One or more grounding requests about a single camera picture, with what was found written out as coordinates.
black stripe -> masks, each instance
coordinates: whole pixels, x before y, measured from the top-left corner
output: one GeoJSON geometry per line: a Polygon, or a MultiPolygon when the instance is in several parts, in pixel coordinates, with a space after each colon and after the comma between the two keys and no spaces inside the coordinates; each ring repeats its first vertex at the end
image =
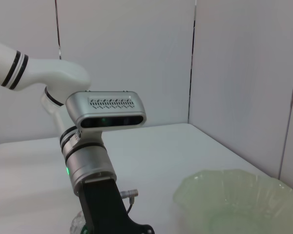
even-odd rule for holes
{"type": "Polygon", "coordinates": [[[9,71],[8,75],[6,76],[6,78],[4,79],[4,81],[3,81],[1,86],[5,87],[9,83],[9,81],[10,81],[10,79],[11,79],[11,77],[12,77],[14,71],[15,71],[15,68],[19,63],[20,57],[21,57],[21,53],[20,53],[20,51],[17,51],[16,55],[15,55],[15,58],[14,58],[14,61],[13,61],[13,64],[12,64],[12,66],[10,68],[10,71],[9,71]]]}
{"type": "Polygon", "coordinates": [[[63,148],[64,148],[64,146],[65,146],[65,144],[72,138],[72,136],[74,136],[75,135],[75,133],[73,133],[72,135],[70,135],[68,138],[66,138],[64,141],[63,141],[63,143],[62,143],[62,145],[61,145],[61,150],[62,150],[62,153],[63,153],[63,148]]]}
{"type": "Polygon", "coordinates": [[[63,132],[62,136],[60,137],[60,145],[61,145],[61,142],[62,142],[63,138],[64,138],[67,134],[69,134],[71,131],[73,131],[73,130],[75,130],[75,129],[77,129],[77,127],[76,127],[76,126],[73,126],[73,127],[69,128],[69,129],[67,129],[65,132],[63,132]]]}
{"type": "Polygon", "coordinates": [[[44,92],[45,92],[45,94],[47,95],[47,97],[48,97],[52,102],[54,102],[55,104],[57,104],[58,106],[63,106],[63,105],[64,105],[63,103],[60,103],[59,101],[57,101],[56,99],[54,99],[54,98],[48,93],[47,87],[44,89],[44,92]]]}
{"type": "Polygon", "coordinates": [[[15,80],[13,81],[10,89],[11,90],[14,90],[15,87],[17,86],[17,84],[19,83],[25,69],[26,69],[26,66],[27,66],[27,62],[28,62],[28,55],[25,55],[24,57],[24,60],[23,60],[23,63],[21,64],[21,68],[20,68],[20,71],[18,73],[18,75],[16,76],[15,80]]]}
{"type": "Polygon", "coordinates": [[[67,153],[67,155],[66,155],[66,157],[65,157],[65,164],[67,163],[69,157],[70,157],[73,153],[75,153],[76,151],[81,150],[81,149],[83,149],[83,148],[85,148],[85,147],[89,147],[89,146],[100,146],[100,147],[102,147],[102,148],[104,148],[104,149],[106,150],[106,148],[105,148],[105,146],[104,146],[103,144],[101,144],[101,143],[97,143],[97,142],[89,142],[89,143],[85,143],[85,144],[79,145],[79,146],[73,148],[71,151],[69,151],[69,152],[67,153]]]}

green translucent bowl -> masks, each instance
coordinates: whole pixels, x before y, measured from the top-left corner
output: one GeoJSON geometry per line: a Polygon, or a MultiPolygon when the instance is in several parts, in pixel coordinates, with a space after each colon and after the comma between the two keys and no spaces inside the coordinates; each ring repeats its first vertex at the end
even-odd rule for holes
{"type": "Polygon", "coordinates": [[[194,234],[293,234],[293,190],[268,176],[201,171],[173,199],[194,234]]]}

